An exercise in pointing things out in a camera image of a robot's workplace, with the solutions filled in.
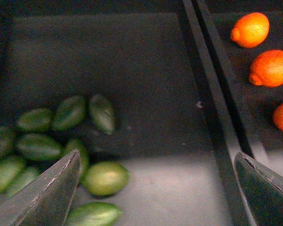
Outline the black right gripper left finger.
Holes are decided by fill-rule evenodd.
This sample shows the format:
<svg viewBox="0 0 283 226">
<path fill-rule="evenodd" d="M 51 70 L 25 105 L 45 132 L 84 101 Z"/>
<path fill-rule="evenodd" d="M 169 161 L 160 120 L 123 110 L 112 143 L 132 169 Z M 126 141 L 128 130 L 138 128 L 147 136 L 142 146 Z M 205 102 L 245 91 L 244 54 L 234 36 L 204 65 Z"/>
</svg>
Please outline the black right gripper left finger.
<svg viewBox="0 0 283 226">
<path fill-rule="evenodd" d="M 64 225 L 78 184 L 80 153 L 73 150 L 0 205 L 0 226 Z"/>
</svg>

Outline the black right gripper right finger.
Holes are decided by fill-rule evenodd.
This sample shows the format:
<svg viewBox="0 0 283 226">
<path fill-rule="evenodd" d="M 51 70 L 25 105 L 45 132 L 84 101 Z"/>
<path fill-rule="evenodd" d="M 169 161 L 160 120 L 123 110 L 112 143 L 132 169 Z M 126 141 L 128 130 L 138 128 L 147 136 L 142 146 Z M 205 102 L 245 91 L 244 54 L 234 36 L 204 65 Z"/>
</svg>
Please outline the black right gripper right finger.
<svg viewBox="0 0 283 226">
<path fill-rule="evenodd" d="M 243 152 L 234 167 L 256 224 L 283 226 L 283 177 Z"/>
</svg>

